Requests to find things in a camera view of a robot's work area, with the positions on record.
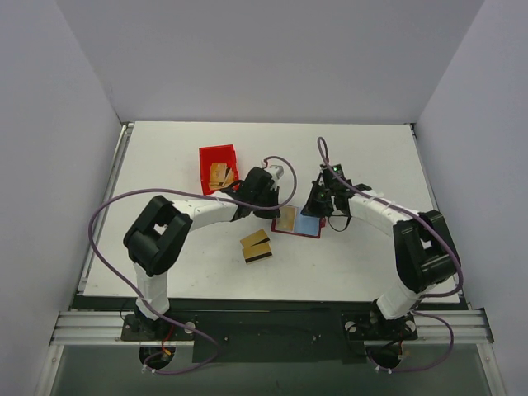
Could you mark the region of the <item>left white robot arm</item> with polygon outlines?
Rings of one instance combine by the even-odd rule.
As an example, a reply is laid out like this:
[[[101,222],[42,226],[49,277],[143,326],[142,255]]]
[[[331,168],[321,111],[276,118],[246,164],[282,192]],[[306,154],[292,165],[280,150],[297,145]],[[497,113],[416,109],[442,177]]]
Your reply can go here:
[[[153,340],[165,337],[170,320],[167,273],[178,259],[188,234],[217,223],[230,223],[250,214],[263,219],[280,216],[278,181],[284,168],[254,167],[246,178],[216,191],[207,199],[170,201],[155,196],[144,207],[124,237],[134,263],[137,288],[136,315],[140,329]]]

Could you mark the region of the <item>gold card magnetic stripe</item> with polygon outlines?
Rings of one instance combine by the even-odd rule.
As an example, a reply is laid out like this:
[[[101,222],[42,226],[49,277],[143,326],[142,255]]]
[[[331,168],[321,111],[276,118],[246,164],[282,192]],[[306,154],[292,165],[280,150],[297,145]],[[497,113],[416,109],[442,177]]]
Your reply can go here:
[[[269,242],[243,248],[243,258],[246,264],[253,264],[269,257],[272,257],[272,250]]]

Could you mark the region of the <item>red leather card holder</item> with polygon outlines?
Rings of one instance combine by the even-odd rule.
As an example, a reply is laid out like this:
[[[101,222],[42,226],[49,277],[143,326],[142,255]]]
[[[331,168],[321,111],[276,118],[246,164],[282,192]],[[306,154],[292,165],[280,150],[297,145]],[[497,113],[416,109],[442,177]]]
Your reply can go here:
[[[298,208],[295,231],[293,233],[286,233],[281,231],[276,231],[276,219],[272,220],[271,231],[274,233],[283,233],[294,236],[300,236],[304,238],[320,238],[322,229],[325,226],[325,220],[319,219],[316,217],[303,216],[301,214],[301,209]]]

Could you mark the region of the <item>gold card with logo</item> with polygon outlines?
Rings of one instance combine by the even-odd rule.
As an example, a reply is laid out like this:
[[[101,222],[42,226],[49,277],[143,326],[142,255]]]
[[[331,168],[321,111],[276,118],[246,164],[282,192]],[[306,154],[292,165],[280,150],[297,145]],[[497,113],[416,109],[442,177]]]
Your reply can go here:
[[[280,208],[280,217],[276,219],[276,231],[293,233],[295,231],[297,213],[298,208],[295,206],[282,206]]]

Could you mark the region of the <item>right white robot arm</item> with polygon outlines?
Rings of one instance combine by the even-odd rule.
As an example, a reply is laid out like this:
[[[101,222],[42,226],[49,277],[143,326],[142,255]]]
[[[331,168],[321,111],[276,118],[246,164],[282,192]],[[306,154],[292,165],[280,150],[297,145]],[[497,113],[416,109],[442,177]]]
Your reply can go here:
[[[341,165],[322,164],[302,214],[322,219],[336,212],[349,220],[366,222],[394,242],[398,279],[375,301],[378,311],[368,318],[370,331],[377,337],[394,332],[399,318],[460,269],[440,212],[418,212],[398,206],[365,184],[353,186],[344,177]]]

